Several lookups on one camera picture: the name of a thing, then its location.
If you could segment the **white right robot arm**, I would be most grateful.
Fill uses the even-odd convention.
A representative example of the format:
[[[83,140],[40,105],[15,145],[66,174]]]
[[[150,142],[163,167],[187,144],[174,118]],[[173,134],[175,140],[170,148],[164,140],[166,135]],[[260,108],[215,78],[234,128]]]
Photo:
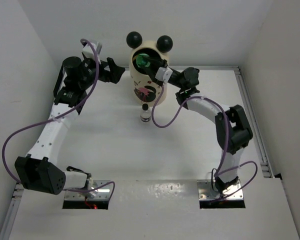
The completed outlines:
[[[160,87],[171,84],[179,89],[175,94],[179,107],[196,112],[212,121],[216,129],[216,138],[222,149],[219,165],[214,173],[214,185],[221,194],[234,185],[238,177],[241,151],[253,138],[253,132],[241,105],[222,107],[214,100],[201,96],[199,69],[187,67],[177,71],[164,59],[138,55],[136,64],[150,79]]]

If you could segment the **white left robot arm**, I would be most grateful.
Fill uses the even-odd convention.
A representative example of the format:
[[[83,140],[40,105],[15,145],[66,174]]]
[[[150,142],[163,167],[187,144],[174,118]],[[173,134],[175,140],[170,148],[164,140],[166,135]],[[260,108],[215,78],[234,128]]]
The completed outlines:
[[[117,84],[124,72],[125,68],[116,65],[110,57],[97,62],[71,56],[62,62],[50,117],[41,123],[44,128],[26,156],[19,156],[14,163],[25,189],[52,195],[63,190],[87,191],[91,174],[71,166],[66,170],[58,168],[59,151],[96,82]]]

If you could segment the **green plastic bottle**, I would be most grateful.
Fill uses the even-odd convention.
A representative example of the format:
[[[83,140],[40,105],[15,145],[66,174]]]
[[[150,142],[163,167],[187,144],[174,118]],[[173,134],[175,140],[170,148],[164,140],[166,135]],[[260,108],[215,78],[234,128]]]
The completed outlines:
[[[146,53],[139,53],[135,57],[135,63],[139,68],[148,68],[151,65],[151,62],[149,61],[150,56]]]

